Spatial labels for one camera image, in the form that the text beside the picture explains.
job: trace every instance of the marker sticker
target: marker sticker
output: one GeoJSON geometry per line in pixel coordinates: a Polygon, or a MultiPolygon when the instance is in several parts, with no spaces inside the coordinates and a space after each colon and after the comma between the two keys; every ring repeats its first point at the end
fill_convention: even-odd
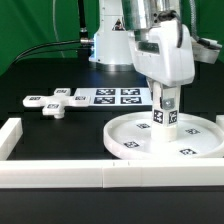
{"type": "Polygon", "coordinates": [[[182,153],[185,156],[197,154],[197,152],[193,151],[192,149],[183,149],[183,150],[180,150],[180,153],[182,153]]]}
{"type": "Polygon", "coordinates": [[[163,112],[159,110],[154,110],[153,121],[163,124],[163,112]]]}
{"type": "Polygon", "coordinates": [[[147,124],[137,124],[137,126],[138,126],[139,128],[141,128],[141,129],[150,128],[150,126],[147,125],[147,124]]]}
{"type": "Polygon", "coordinates": [[[97,89],[96,95],[115,95],[115,89],[97,89]]]}
{"type": "Polygon", "coordinates": [[[121,104],[142,104],[141,97],[121,97],[121,104]]]}
{"type": "Polygon", "coordinates": [[[121,95],[140,95],[140,89],[121,89],[121,95]]]}
{"type": "Polygon", "coordinates": [[[133,142],[126,142],[126,143],[124,143],[124,145],[129,149],[139,147],[139,145],[134,141],[133,142]]]}
{"type": "Polygon", "coordinates": [[[49,104],[47,106],[47,109],[57,109],[59,107],[59,104],[49,104]]]}
{"type": "Polygon", "coordinates": [[[115,97],[95,97],[94,104],[115,104],[115,97]]]}
{"type": "Polygon", "coordinates": [[[35,96],[32,96],[32,97],[30,97],[29,100],[40,100],[40,98],[41,98],[41,97],[35,97],[35,96]]]}

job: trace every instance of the white machine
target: white machine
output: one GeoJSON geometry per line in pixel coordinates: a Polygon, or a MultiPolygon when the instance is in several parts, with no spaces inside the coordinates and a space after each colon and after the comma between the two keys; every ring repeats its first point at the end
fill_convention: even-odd
{"type": "Polygon", "coordinates": [[[175,9],[179,1],[122,0],[135,69],[147,77],[152,112],[128,114],[104,128],[104,144],[122,159],[223,157],[224,132],[179,114],[181,85],[194,79],[192,41],[175,9]]]}
{"type": "Polygon", "coordinates": [[[100,28],[94,35],[93,67],[105,71],[134,70],[121,0],[100,0],[100,28]]]}

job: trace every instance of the white bar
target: white bar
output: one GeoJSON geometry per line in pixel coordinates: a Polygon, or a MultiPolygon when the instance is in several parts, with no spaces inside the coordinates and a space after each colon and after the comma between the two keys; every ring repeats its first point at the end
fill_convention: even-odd
{"type": "Polygon", "coordinates": [[[0,160],[6,160],[23,134],[20,118],[9,118],[0,130],[0,160]]]}
{"type": "Polygon", "coordinates": [[[101,188],[100,161],[0,162],[0,188],[101,188]]]}
{"type": "Polygon", "coordinates": [[[224,185],[223,159],[0,162],[0,188],[222,185],[224,185]]]}

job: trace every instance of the cable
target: cable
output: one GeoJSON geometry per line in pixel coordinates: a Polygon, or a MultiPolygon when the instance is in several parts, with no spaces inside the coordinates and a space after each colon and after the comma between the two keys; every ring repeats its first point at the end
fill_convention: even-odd
{"type": "Polygon", "coordinates": [[[222,45],[211,43],[208,40],[205,40],[203,38],[200,38],[197,35],[197,14],[196,14],[196,6],[195,6],[195,0],[189,0],[190,8],[191,8],[191,35],[197,41],[198,44],[201,44],[202,46],[212,49],[212,50],[221,50],[222,45]]]}
{"type": "Polygon", "coordinates": [[[17,60],[14,60],[14,64],[17,63],[22,58],[29,57],[29,56],[33,56],[33,55],[36,55],[36,54],[45,54],[45,53],[52,53],[52,52],[59,52],[59,51],[75,51],[75,50],[78,50],[78,48],[68,48],[68,49],[61,49],[60,48],[60,49],[49,50],[49,51],[34,52],[34,53],[31,53],[31,54],[26,54],[23,57],[21,57],[21,58],[19,58],[17,60]]]}
{"type": "Polygon", "coordinates": [[[35,50],[38,50],[38,49],[41,49],[41,48],[52,47],[52,46],[62,46],[62,45],[69,45],[69,44],[77,44],[77,43],[80,43],[80,40],[61,41],[61,42],[53,42],[53,43],[46,43],[46,44],[37,45],[35,47],[32,47],[32,48],[20,53],[15,58],[15,60],[22,57],[23,55],[26,55],[26,54],[28,54],[32,51],[35,51],[35,50]]]}
{"type": "MultiPolygon", "coordinates": [[[[56,38],[56,41],[59,42],[60,40],[59,40],[57,24],[56,24],[56,2],[57,0],[53,0],[52,16],[53,16],[53,28],[54,28],[55,38],[56,38]]],[[[63,51],[61,51],[61,56],[65,58],[63,51]]]]}
{"type": "Polygon", "coordinates": [[[45,47],[53,47],[53,46],[64,46],[64,45],[70,45],[70,44],[77,44],[77,43],[80,43],[80,40],[71,40],[71,41],[62,41],[62,42],[53,42],[53,43],[46,43],[46,44],[41,44],[41,45],[38,45],[38,46],[35,46],[35,47],[32,47],[22,53],[20,53],[13,61],[12,63],[10,64],[9,68],[11,68],[17,61],[19,61],[20,59],[24,58],[24,57],[28,57],[32,54],[29,54],[30,52],[33,52],[33,51],[36,51],[38,49],[41,49],[41,48],[45,48],[45,47]]]}

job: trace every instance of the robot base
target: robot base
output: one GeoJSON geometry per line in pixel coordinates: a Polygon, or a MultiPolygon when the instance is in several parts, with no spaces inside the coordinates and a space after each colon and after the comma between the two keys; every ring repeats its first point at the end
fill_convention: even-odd
{"type": "Polygon", "coordinates": [[[91,68],[99,69],[106,72],[130,72],[135,71],[133,64],[103,64],[99,62],[89,61],[91,68]]]}
{"type": "Polygon", "coordinates": [[[172,142],[151,139],[151,112],[132,113],[108,122],[104,145],[121,159],[223,157],[224,132],[200,117],[179,114],[178,136],[172,142]]]}

